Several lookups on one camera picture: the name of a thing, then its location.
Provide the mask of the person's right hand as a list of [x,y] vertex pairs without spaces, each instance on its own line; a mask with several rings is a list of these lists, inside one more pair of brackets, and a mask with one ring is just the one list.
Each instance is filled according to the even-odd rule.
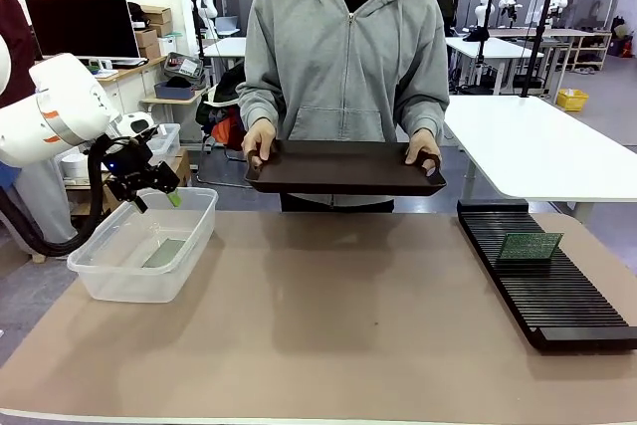
[[269,160],[276,129],[266,118],[256,120],[246,132],[242,148],[248,164],[259,168]]

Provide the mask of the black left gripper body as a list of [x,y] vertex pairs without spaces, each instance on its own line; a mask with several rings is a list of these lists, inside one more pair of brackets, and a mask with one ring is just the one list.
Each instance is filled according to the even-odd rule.
[[106,186],[117,200],[133,200],[139,190],[146,188],[164,191],[159,170],[153,165],[144,165],[128,174],[112,175]]

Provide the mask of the person's left hand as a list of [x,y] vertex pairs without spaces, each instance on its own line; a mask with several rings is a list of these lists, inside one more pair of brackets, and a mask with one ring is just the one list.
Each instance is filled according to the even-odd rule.
[[[424,152],[427,157],[419,161],[418,157],[421,152]],[[421,128],[410,137],[405,157],[405,163],[407,165],[418,164],[430,174],[438,168],[441,160],[441,151],[434,135],[429,129]]]

